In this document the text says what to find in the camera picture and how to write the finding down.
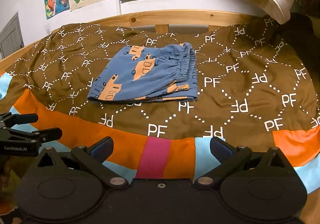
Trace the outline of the wooden bed frame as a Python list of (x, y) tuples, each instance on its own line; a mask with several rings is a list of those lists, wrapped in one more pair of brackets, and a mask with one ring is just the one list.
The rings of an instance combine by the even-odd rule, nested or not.
[(233, 24), (244, 24), (258, 15), (216, 10), (156, 10), (129, 13), (93, 21), (103, 26), (126, 28), (154, 26), (159, 34), (168, 33), (170, 25), (207, 25), (209, 31)]

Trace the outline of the blue car print pants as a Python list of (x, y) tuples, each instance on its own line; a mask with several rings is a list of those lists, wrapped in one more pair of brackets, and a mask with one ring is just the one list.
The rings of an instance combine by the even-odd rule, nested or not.
[(125, 46), (92, 83), (91, 102), (195, 101), (196, 54), (190, 43), (162, 48)]

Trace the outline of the brown PF patterned blanket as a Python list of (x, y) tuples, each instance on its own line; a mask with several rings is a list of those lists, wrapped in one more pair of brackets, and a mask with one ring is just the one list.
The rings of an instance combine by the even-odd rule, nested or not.
[(1, 73), (1, 112), (58, 127), (58, 151), (114, 141), (123, 177), (197, 178), (219, 163), (211, 138), (279, 147), (308, 192), (319, 187), (319, 86), (308, 17), (270, 17), (196, 35), (70, 24)]

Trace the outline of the grey wall cabinet door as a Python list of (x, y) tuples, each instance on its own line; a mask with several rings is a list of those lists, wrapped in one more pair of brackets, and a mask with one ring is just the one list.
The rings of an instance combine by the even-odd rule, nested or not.
[(1, 59), (8, 57), (24, 47), (18, 13), (15, 13), (1, 31)]

